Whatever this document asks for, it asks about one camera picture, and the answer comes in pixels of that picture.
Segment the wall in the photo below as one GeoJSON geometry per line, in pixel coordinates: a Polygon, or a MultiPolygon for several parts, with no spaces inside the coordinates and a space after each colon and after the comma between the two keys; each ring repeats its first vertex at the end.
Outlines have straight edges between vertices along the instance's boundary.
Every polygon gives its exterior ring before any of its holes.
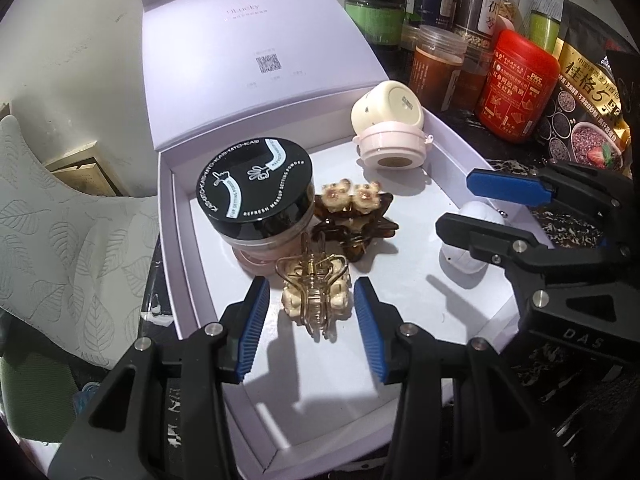
{"type": "MultiPolygon", "coordinates": [[[[573,1],[628,37],[609,0],[573,1]]],[[[15,0],[0,22],[0,102],[12,102],[36,156],[46,163],[98,140],[135,196],[156,192],[141,16],[140,0],[15,0]]]]}

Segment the cream-colored container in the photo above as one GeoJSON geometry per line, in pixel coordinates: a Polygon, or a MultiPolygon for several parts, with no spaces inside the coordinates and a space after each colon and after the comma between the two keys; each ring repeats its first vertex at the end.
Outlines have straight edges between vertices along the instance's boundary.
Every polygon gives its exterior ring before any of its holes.
{"type": "Polygon", "coordinates": [[[353,137],[365,166],[378,170],[410,170],[424,164],[433,136],[417,126],[383,121],[353,137]]]}
{"type": "Polygon", "coordinates": [[[424,126],[420,101],[399,81],[383,81],[351,109],[351,124],[357,135],[383,121],[398,121],[420,129],[424,126]]]}

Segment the green jar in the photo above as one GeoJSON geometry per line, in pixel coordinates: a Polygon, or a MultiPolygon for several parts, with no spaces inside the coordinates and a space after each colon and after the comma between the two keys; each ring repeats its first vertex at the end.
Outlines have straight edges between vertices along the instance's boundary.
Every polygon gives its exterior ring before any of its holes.
{"type": "Polygon", "coordinates": [[[344,10],[367,42],[377,46],[400,45],[406,0],[345,0],[344,10]]]}

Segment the red bottle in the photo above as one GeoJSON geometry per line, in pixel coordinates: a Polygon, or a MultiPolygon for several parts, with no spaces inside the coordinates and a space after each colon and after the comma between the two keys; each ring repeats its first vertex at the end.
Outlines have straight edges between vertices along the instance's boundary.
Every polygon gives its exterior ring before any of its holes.
{"type": "Polygon", "coordinates": [[[512,30],[500,34],[476,115],[498,137],[523,142],[532,133],[558,75],[558,60],[512,30]]]}

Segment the pink container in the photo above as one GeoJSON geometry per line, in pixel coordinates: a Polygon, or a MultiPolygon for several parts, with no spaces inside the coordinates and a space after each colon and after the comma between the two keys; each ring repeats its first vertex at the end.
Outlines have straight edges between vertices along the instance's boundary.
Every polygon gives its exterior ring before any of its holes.
{"type": "Polygon", "coordinates": [[[384,121],[353,137],[365,166],[378,170],[410,170],[423,165],[433,136],[412,124],[384,121]]]}

